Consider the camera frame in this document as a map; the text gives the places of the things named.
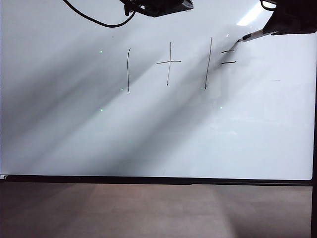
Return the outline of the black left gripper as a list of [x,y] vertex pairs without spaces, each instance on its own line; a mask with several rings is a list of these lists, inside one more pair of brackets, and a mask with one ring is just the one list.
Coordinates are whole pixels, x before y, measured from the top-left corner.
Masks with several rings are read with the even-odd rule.
[[137,12],[149,17],[160,17],[194,9],[191,0],[121,0],[125,15]]

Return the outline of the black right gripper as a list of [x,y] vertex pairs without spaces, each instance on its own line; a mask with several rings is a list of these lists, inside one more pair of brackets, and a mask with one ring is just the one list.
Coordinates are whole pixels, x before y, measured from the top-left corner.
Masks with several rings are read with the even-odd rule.
[[274,13],[262,29],[265,35],[311,34],[316,31],[315,0],[278,0]]

